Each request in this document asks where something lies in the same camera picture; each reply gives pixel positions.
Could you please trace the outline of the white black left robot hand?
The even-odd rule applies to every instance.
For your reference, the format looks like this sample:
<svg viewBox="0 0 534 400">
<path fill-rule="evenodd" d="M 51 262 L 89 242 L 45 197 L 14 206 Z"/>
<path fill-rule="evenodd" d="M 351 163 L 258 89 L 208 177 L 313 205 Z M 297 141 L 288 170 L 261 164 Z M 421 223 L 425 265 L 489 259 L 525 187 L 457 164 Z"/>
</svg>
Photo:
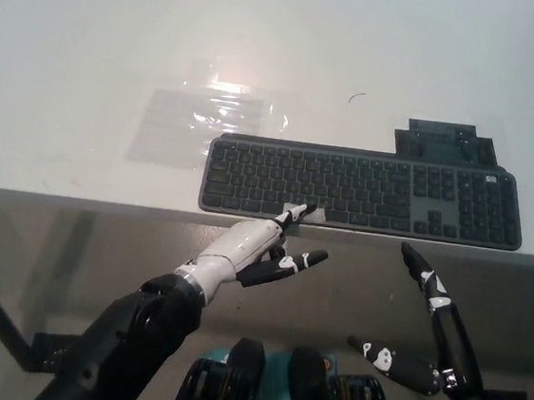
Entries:
<svg viewBox="0 0 534 400">
<path fill-rule="evenodd" d="M 285 233 L 316 206 L 289 206 L 277 216 L 234 224 L 199 255 L 175 270 L 210 304 L 221 284 L 238 282 L 244 288 L 282 280 L 328 258 L 326 250 L 298 255 L 286 253 Z"/>
</svg>

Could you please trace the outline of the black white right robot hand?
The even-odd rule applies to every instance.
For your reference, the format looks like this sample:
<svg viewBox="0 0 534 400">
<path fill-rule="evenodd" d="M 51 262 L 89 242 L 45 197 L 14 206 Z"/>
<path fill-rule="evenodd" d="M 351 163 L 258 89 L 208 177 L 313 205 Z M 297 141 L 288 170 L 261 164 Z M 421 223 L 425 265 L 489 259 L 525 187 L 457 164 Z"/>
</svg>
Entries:
<svg viewBox="0 0 534 400">
<path fill-rule="evenodd" d="M 486 400 L 483 377 L 453 298 L 436 271 L 409 243 L 401 244 L 401 253 L 426 302 L 437 364 L 354 335 L 348 337 L 349 345 L 378 372 L 407 389 L 425 395 L 443 392 L 449 400 Z"/>
</svg>

